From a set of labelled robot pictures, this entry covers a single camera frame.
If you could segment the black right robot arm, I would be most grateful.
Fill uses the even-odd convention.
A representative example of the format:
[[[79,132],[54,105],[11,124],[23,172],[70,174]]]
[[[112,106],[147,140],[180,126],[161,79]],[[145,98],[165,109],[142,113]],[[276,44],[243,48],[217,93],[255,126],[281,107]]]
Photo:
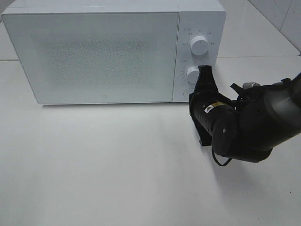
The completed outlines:
[[[258,163],[300,134],[300,76],[272,85],[232,84],[238,97],[231,100],[219,92],[211,66],[199,66],[197,72],[189,112],[201,145],[210,146],[214,158]]]

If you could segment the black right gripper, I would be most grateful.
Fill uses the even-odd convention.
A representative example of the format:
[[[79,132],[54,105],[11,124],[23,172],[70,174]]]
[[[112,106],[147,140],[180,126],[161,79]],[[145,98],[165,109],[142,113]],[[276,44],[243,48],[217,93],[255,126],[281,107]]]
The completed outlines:
[[[199,76],[194,92],[189,94],[189,112],[202,146],[212,145],[214,127],[219,118],[235,108],[230,99],[220,94],[210,65],[198,66]]]

